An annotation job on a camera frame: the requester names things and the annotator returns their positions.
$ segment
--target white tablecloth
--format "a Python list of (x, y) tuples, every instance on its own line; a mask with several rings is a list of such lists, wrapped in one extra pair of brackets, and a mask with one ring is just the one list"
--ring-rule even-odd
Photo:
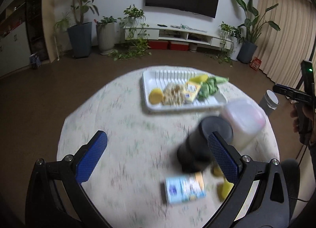
[[(205, 73), (192, 68), (149, 67)], [(202, 227), (221, 205), (210, 168), (203, 172), (207, 196), (194, 202), (166, 205), (161, 184), (166, 177), (181, 175), (176, 150), (199, 121), (215, 110), (150, 113), (144, 105), (144, 69), (125, 74), (100, 89), (69, 115), (62, 128), (57, 160), (75, 154), (92, 136), (103, 130), (108, 146), (90, 179), (83, 183), (87, 195), (114, 228)], [(228, 99), (249, 98), (231, 83), (219, 86)], [(262, 132), (243, 152), (256, 161), (279, 159), (269, 119)], [(239, 213), (245, 215), (254, 196), (254, 183)]]

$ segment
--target person's hand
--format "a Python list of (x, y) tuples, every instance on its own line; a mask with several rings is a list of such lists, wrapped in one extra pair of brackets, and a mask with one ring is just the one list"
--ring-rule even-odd
[[(312, 107), (304, 105), (303, 106), (303, 113), (307, 118), (309, 118), (310, 120), (313, 120), (314, 111), (313, 111)], [(298, 132), (299, 131), (299, 119), (298, 119), (298, 114), (297, 114), (295, 104), (293, 104), (293, 110), (291, 111), (290, 116), (293, 118), (296, 117), (295, 120), (293, 121), (293, 131)]]
[[(304, 115), (309, 118), (312, 121), (316, 121), (315, 113), (312, 107), (309, 107), (307, 105), (303, 105), (303, 113)], [(298, 114), (297, 110), (295, 107), (295, 104), (293, 104), (293, 110), (290, 113), (290, 116), (292, 118), (295, 118), (293, 121), (293, 131), (298, 132), (300, 127), (299, 127), (299, 119), (298, 119)], [(316, 142), (316, 122), (313, 124), (313, 131), (312, 131), (312, 136), (311, 136), (311, 142)]]

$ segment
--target red bag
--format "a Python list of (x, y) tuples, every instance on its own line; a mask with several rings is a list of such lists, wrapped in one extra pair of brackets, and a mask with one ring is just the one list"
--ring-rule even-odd
[(250, 67), (254, 69), (255, 71), (258, 71), (260, 64), (261, 64), (261, 60), (255, 57), (253, 61), (250, 63)]

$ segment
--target white tray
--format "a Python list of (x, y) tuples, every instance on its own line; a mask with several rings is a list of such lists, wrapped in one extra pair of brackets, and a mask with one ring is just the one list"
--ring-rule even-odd
[(150, 70), (143, 72), (143, 86), (145, 103), (149, 110), (153, 112), (175, 111), (175, 110), (198, 110), (218, 108), (227, 103), (224, 95), (218, 90), (216, 94), (208, 97), (205, 101), (200, 102), (197, 99), (192, 104), (181, 106), (169, 106), (149, 102), (149, 94), (154, 88), (160, 88), (162, 91), (168, 83), (185, 84), (190, 78), (197, 76), (196, 72), (178, 71), (178, 70)]

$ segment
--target blue box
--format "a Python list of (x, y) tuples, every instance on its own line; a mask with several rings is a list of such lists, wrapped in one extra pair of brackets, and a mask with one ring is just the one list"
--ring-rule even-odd
[(165, 188), (169, 204), (193, 201), (206, 195), (201, 172), (166, 178)]

